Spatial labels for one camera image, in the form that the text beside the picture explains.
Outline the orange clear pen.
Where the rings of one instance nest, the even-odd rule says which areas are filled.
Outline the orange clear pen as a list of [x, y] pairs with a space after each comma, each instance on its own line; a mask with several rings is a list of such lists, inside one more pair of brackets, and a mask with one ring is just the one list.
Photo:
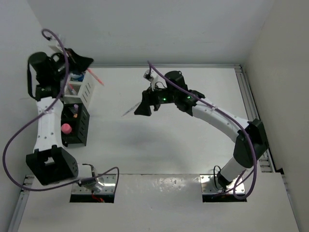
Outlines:
[[88, 68], [87, 71], [102, 85], [104, 86], [104, 83], [101, 81], [101, 79], [90, 69]]

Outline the grey thin pen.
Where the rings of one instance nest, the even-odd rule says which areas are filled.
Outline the grey thin pen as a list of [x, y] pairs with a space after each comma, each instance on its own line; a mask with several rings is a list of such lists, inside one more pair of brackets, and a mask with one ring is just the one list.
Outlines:
[[129, 114], [130, 112], [132, 112], [134, 109], [136, 109], [141, 102], [136, 103], [134, 106], [132, 106], [130, 109], [128, 109], [125, 113], [122, 114], [122, 117], [126, 116], [127, 114]]

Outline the purple highlighter marker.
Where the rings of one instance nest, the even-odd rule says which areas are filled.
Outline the purple highlighter marker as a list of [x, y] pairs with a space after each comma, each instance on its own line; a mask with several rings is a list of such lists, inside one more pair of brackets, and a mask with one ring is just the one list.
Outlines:
[[79, 106], [77, 104], [74, 104], [73, 108], [74, 108], [74, 113], [77, 114]]

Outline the pink cap glue bottle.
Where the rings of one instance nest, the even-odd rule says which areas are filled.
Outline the pink cap glue bottle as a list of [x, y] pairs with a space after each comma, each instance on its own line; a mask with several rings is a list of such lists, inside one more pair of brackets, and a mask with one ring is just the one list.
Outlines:
[[61, 131], [64, 134], [70, 134], [72, 132], [72, 127], [71, 127], [70, 124], [64, 123], [64, 124], [61, 125]]

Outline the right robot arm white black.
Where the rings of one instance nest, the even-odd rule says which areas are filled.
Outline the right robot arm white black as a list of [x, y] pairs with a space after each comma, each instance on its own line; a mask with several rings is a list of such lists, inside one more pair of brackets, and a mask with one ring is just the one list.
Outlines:
[[173, 103], [188, 115], [201, 119], [227, 135], [234, 142], [233, 157], [219, 171], [216, 184], [226, 188], [243, 171], [254, 166], [254, 161], [268, 150], [269, 143], [264, 124], [259, 119], [249, 121], [235, 116], [213, 103], [204, 104], [202, 93], [188, 89], [181, 71], [165, 74], [166, 87], [159, 88], [158, 76], [152, 70], [143, 75], [150, 86], [142, 92], [142, 100], [135, 115], [151, 116], [163, 104]]

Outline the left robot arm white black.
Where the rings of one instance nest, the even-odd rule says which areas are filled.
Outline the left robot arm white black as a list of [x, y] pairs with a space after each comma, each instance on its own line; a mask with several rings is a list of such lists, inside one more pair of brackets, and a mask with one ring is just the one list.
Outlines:
[[66, 49], [69, 76], [61, 52], [51, 57], [37, 52], [28, 58], [28, 94], [36, 101], [37, 139], [26, 164], [43, 185], [74, 179], [79, 174], [76, 159], [65, 148], [87, 143], [90, 115], [88, 107], [94, 92], [89, 66], [92, 58]]

